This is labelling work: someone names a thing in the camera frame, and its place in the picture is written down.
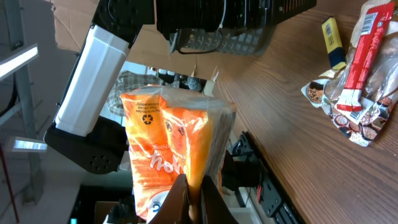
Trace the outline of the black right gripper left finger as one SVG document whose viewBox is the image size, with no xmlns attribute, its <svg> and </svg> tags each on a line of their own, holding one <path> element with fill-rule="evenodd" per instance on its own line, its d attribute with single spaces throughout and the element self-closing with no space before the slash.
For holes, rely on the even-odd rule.
<svg viewBox="0 0 398 224">
<path fill-rule="evenodd" d="M 149 224 L 189 224 L 188 209 L 187 179 L 185 174 L 180 174 Z"/>
</svg>

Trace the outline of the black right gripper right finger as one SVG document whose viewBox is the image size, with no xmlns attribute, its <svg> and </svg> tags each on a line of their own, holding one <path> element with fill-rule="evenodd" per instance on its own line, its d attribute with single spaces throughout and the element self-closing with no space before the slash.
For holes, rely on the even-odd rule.
<svg viewBox="0 0 398 224">
<path fill-rule="evenodd" d="M 203 191 L 207 224 L 238 224 L 211 177 L 204 176 L 201 188 Z"/>
</svg>

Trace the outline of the orange tissue pack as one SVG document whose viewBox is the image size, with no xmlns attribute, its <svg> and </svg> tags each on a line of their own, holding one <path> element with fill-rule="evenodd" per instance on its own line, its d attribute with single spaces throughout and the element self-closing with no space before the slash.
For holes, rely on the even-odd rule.
<svg viewBox="0 0 398 224">
<path fill-rule="evenodd" d="M 180 174 L 187 176 L 193 197 L 206 175 L 221 189 L 233 102 L 168 86 L 144 86 L 120 98 L 138 216 L 151 221 Z"/>
</svg>

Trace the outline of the brown snack bag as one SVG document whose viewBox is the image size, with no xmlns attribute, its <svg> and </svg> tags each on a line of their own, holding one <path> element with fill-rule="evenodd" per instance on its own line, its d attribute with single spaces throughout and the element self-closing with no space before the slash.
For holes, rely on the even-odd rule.
<svg viewBox="0 0 398 224">
<path fill-rule="evenodd" d="M 366 147 L 387 123 L 397 103 L 397 4 L 381 46 L 373 61 L 369 75 L 359 99 L 362 110 L 349 112 L 336 108 L 343 91 L 359 42 L 364 17 L 375 6 L 391 1 L 368 1 L 363 4 L 345 54 L 346 66 L 340 70 L 332 68 L 320 75 L 318 80 L 306 84 L 301 92 L 316 108 L 322 108 L 334 125 L 352 142 Z"/>
</svg>

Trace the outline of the yellow highlighter marker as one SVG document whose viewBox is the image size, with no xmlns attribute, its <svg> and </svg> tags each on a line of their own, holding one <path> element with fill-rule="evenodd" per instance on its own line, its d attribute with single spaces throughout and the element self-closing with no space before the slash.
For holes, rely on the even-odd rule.
<svg viewBox="0 0 398 224">
<path fill-rule="evenodd" d="M 346 66 L 345 51 L 336 19 L 333 16 L 323 22 L 322 32 L 331 68 L 333 70 L 342 69 Z"/>
</svg>

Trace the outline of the red chocolate bar wrapper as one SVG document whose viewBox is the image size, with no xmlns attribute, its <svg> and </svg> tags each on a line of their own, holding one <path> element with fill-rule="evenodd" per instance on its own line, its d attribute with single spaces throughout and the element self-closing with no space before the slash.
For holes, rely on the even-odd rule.
<svg viewBox="0 0 398 224">
<path fill-rule="evenodd" d="M 336 103 L 341 111 L 361 111 L 359 101 L 373 61 L 394 12 L 394 2 L 370 8 L 364 17 L 359 42 L 345 86 Z"/>
</svg>

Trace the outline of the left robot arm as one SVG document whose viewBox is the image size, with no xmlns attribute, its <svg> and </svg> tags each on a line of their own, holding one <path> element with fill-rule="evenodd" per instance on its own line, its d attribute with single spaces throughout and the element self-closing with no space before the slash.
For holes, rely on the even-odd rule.
<svg viewBox="0 0 398 224">
<path fill-rule="evenodd" d="M 274 27 L 316 5 L 307 1 L 96 1 L 45 142 L 88 172 L 116 171 L 124 128 L 100 111 L 125 61 L 182 72 L 215 52 L 259 55 Z"/>
</svg>

